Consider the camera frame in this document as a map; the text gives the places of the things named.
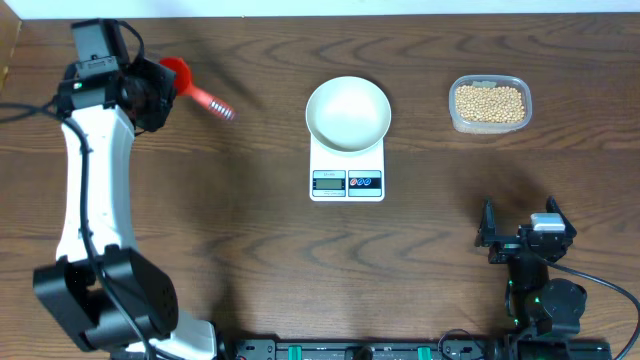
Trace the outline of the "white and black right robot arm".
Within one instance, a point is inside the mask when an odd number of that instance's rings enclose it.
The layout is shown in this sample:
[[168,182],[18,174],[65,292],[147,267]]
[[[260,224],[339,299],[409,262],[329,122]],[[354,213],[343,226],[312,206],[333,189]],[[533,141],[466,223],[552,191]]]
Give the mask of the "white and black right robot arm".
[[515,323],[513,330],[487,343],[486,359],[571,357],[569,340],[580,332],[587,294],[570,280],[552,279],[549,268],[566,255],[576,235],[552,197],[544,212],[532,214],[512,236],[497,232],[492,203],[484,201],[475,245],[489,250],[489,263],[507,266],[505,307]]

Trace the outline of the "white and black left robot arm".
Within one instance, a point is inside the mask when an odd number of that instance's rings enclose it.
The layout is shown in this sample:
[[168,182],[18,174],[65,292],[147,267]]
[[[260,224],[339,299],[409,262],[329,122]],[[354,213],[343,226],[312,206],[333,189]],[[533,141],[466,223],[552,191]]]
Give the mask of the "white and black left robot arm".
[[136,131],[161,128],[183,90],[176,59],[102,72],[78,64],[59,86],[55,117],[67,151],[65,221],[56,261],[33,288],[83,352],[119,359],[217,359],[212,323],[180,309],[168,275],[139,252],[129,170]]

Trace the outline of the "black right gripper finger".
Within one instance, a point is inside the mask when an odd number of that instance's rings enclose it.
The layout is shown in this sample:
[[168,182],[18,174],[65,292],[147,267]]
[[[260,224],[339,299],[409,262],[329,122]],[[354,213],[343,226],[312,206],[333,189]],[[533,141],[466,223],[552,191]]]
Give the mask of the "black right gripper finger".
[[492,202],[487,198],[482,207],[482,218],[477,230],[474,245],[476,247],[490,247],[498,241],[494,209]]
[[561,219],[562,222],[565,226],[565,230],[566,231],[574,231],[575,227],[571,224],[571,222],[568,220],[568,218],[564,215],[564,213],[561,211],[556,199],[554,196],[549,196],[546,200],[546,204],[545,204],[545,208],[546,208],[546,212],[547,213],[553,213],[553,214],[557,214]]

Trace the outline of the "red plastic measuring scoop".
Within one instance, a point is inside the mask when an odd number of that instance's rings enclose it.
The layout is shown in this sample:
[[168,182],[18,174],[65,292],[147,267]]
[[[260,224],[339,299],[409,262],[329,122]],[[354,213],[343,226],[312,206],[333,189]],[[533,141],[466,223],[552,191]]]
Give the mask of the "red plastic measuring scoop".
[[201,107],[222,120],[231,121],[235,118],[236,112],[230,105],[194,84],[191,68],[182,58],[166,57],[160,60],[160,64],[176,74],[174,87],[179,96],[192,98]]

